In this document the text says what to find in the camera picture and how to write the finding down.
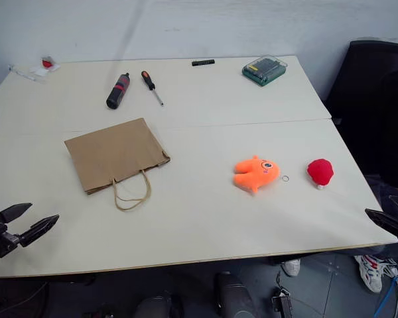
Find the screwdriver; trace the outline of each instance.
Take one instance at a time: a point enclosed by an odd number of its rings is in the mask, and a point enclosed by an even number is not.
[[[155,85],[152,82],[151,76],[149,75],[149,73],[147,73],[146,71],[142,71],[141,72],[141,77],[145,80],[147,86],[149,87],[149,89],[155,94],[155,96],[158,99],[158,102],[161,104],[161,106],[164,105],[164,102],[162,101],[161,98],[159,98],[158,93],[155,91]]]

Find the red stuffed toy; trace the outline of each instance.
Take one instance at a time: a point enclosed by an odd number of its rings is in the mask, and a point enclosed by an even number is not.
[[[327,186],[334,175],[332,164],[326,159],[314,160],[308,165],[306,170],[312,180],[317,184],[318,189]]]

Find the blue cable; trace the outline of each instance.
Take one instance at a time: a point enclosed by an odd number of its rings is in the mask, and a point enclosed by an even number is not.
[[[383,307],[385,307],[386,301],[389,299],[389,296],[392,294],[393,288],[395,287],[395,283],[397,282],[397,280],[398,276],[395,276],[391,282],[391,287],[389,287],[389,290],[387,291],[385,298],[383,298],[379,308],[377,308],[376,312],[374,313],[373,318],[376,318],[380,314],[380,311],[383,309]]]

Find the shoe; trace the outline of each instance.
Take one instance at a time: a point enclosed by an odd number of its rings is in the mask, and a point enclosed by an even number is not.
[[[287,276],[298,276],[300,270],[300,260],[289,260],[281,264],[281,268]]]
[[[380,293],[382,290],[383,269],[386,263],[370,255],[354,256],[360,265],[360,275],[364,284],[373,293]]]

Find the brown paper bag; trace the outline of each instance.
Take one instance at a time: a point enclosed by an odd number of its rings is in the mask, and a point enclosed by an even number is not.
[[[65,145],[84,191],[91,194],[113,185],[115,204],[121,210],[126,209],[117,204],[117,198],[121,198],[115,184],[141,172],[147,184],[146,196],[121,199],[138,201],[134,205],[137,206],[148,198],[151,191],[144,171],[170,161],[143,118],[66,140]]]

